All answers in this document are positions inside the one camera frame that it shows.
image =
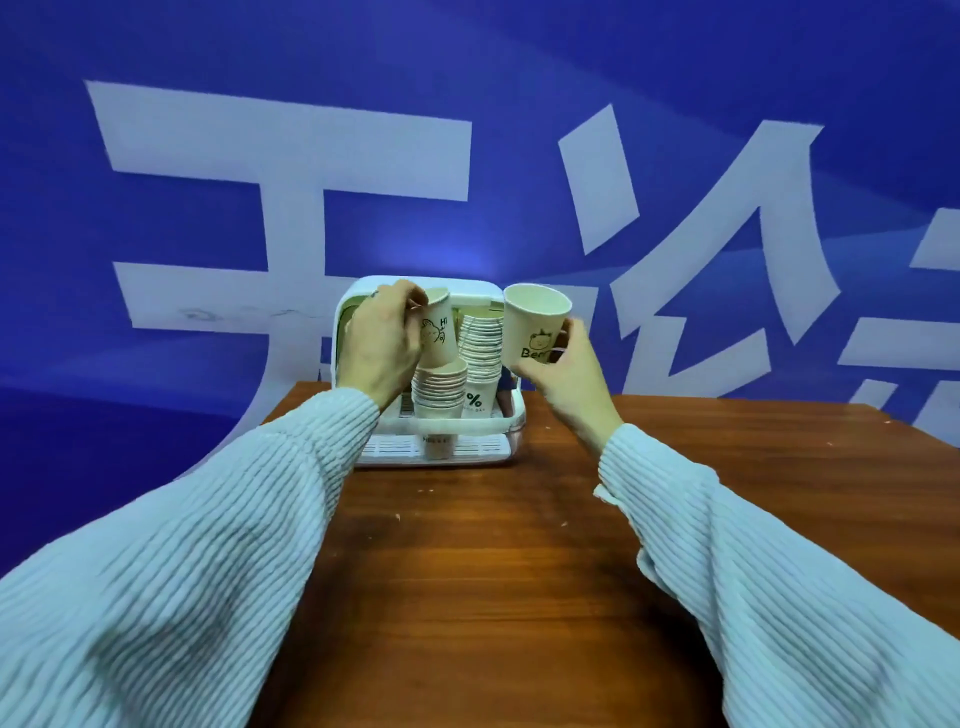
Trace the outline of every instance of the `light blue knit sweater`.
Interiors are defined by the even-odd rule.
[[[244,725],[377,416],[318,395],[0,580],[0,726]],[[733,728],[960,727],[944,631],[631,425],[600,476]]]

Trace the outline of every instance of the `brown table surface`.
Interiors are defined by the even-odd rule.
[[[288,411],[324,388],[302,382]],[[518,459],[350,476],[254,726],[723,725],[703,639],[525,394]],[[865,405],[618,397],[624,419],[960,636],[960,453]]]

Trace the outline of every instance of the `stack of paper cups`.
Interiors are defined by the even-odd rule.
[[[460,357],[442,367],[420,367],[414,374],[414,415],[425,420],[458,420],[467,393],[467,362]],[[453,454],[456,435],[426,435],[423,455],[440,460]]]
[[[503,345],[503,311],[464,309],[458,348],[467,362],[467,402],[464,417],[489,417],[500,380],[500,349]]]
[[[503,365],[513,369],[530,357],[546,364],[573,304],[558,290],[515,283],[503,292]]]

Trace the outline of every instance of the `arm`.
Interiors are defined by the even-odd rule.
[[[420,354],[408,281],[351,321],[343,387],[0,580],[0,726],[231,728],[249,717],[344,478]]]
[[[733,728],[960,725],[960,643],[624,425],[580,322],[559,362],[521,372],[600,459],[597,496],[644,548],[640,570],[700,624]]]

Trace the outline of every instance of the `blue backdrop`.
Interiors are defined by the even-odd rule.
[[[761,207],[656,311],[686,319],[669,374],[763,329],[771,371],[712,394],[849,401],[886,382],[861,399],[960,444],[956,0],[6,0],[0,19],[0,573],[217,447],[274,341],[255,324],[138,320],[116,262],[148,277],[268,270],[262,170],[161,174],[137,149],[125,167],[139,141],[121,130],[111,147],[111,125],[150,119],[97,101],[98,87],[469,122],[466,200],[324,185],[325,275],[532,279],[589,301],[595,289],[591,335],[616,391],[638,334],[621,329],[610,284],[706,199],[761,122],[823,127],[791,174],[809,171],[839,295],[788,334]],[[608,106],[615,135],[597,143],[622,146],[638,214],[585,252],[589,211],[558,143]],[[896,353],[866,329],[853,346],[863,319],[942,326],[909,329],[911,351]],[[329,331],[316,331],[326,362]]]

